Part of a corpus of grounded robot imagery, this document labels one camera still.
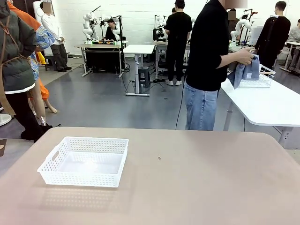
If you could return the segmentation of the person's right hand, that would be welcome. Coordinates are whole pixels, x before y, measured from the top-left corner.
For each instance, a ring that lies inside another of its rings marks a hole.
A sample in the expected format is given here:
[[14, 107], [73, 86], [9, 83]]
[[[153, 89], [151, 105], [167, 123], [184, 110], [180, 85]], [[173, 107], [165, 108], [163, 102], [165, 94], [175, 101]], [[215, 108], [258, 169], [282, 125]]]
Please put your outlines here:
[[238, 62], [244, 65], [249, 65], [251, 64], [254, 55], [253, 52], [255, 51], [254, 47], [247, 47], [247, 48], [242, 48], [238, 51], [239, 54], [239, 59]]

